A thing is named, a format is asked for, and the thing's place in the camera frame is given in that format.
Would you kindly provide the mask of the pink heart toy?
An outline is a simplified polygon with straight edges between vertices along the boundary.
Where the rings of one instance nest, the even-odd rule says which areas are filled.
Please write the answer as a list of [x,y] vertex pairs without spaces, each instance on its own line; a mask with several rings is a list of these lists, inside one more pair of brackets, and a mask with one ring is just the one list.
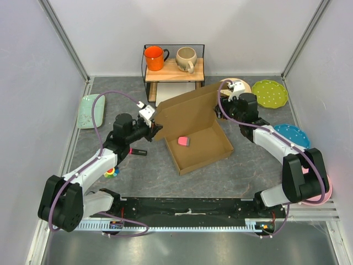
[[187,136],[181,136],[178,138],[178,144],[180,146],[188,147],[190,145],[190,138]]

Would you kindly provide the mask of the brown cardboard box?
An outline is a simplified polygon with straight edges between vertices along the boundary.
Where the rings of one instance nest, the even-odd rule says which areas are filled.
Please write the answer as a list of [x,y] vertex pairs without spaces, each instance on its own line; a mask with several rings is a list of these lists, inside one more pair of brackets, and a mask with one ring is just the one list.
[[[154,120],[163,125],[154,139],[165,140],[179,175],[228,158],[234,148],[217,122],[220,83],[210,84],[161,102]],[[190,138],[188,147],[178,138]]]

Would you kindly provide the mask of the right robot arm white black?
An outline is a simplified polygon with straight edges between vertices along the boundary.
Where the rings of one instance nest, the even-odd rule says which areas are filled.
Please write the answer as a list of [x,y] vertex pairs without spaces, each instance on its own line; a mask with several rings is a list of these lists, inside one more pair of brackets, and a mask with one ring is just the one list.
[[306,202],[321,204],[330,192],[323,156],[317,148],[307,149],[280,135],[259,116],[256,96],[242,93],[221,96],[215,107],[218,118],[239,125],[244,137],[264,148],[282,164],[282,180],[272,188],[256,193],[253,212],[266,217],[280,204]]

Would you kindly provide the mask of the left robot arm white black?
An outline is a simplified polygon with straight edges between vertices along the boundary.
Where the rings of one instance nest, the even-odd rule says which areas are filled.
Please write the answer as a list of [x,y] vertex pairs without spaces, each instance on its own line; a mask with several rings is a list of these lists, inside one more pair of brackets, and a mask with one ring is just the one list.
[[119,215],[119,195],[99,191],[87,195],[87,189],[104,173],[115,169],[130,153],[130,145],[142,138],[152,141],[162,129],[153,119],[130,114],[116,116],[113,129],[102,147],[88,161],[72,172],[59,177],[53,175],[45,183],[38,209],[38,217],[47,221],[51,231],[73,231],[84,218],[104,212],[109,217]]

